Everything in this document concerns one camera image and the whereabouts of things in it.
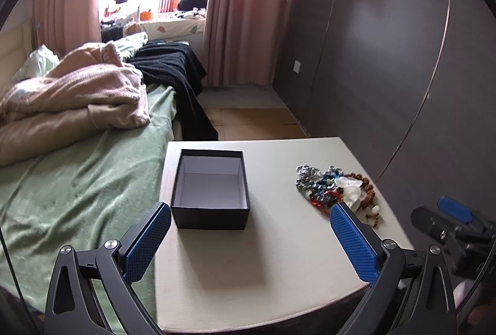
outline empty box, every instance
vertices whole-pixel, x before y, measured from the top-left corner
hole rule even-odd
[[[183,149],[170,208],[178,228],[243,230],[250,200],[242,152]]]

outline screw head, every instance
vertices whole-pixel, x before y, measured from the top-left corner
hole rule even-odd
[[[429,251],[431,251],[431,253],[435,255],[439,255],[441,253],[441,248],[439,248],[438,246],[430,246]]]
[[[70,250],[72,250],[73,248],[71,246],[63,246],[61,249],[60,249],[60,253],[62,255],[67,255],[68,253],[70,253]]]
[[[389,239],[389,238],[388,238],[388,239],[385,239],[385,240],[383,241],[383,244],[384,244],[384,246],[385,246],[388,250],[393,250],[393,249],[395,249],[395,248],[396,248],[396,245],[397,245],[397,244],[396,244],[393,240],[391,240],[391,239]]]
[[[107,250],[113,250],[115,247],[117,247],[117,240],[107,240],[105,242],[105,248]]]

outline dark gray wall panel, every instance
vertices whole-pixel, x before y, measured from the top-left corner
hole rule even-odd
[[[308,103],[331,6],[332,0],[291,0],[273,87],[298,120]],[[295,60],[302,64],[299,73],[293,71]]]
[[[418,119],[378,182],[416,247],[411,210],[442,195],[496,220],[496,20],[483,0],[451,0],[446,42]]]
[[[338,136],[376,178],[436,63],[448,0],[334,0],[303,126]]]

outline green blanket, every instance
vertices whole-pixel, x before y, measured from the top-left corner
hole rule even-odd
[[[175,116],[171,87],[149,86],[151,123],[105,132],[51,154],[0,168],[0,225],[25,299],[40,311],[57,253],[100,247],[121,238],[158,201],[167,143]],[[156,317],[153,263],[133,285]],[[98,297],[110,325],[122,329],[99,281]],[[0,250],[0,283],[17,295]]]

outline textured blue pad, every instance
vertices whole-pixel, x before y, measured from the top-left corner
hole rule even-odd
[[[331,208],[331,227],[348,256],[358,277],[374,285],[379,275],[377,255],[346,212],[339,206]]]
[[[470,208],[451,198],[447,198],[447,196],[443,196],[437,201],[437,209],[464,224],[472,222],[474,218],[470,212]]]
[[[150,225],[143,230],[126,256],[126,272],[123,276],[128,284],[141,280],[170,225],[171,210],[162,208]]]

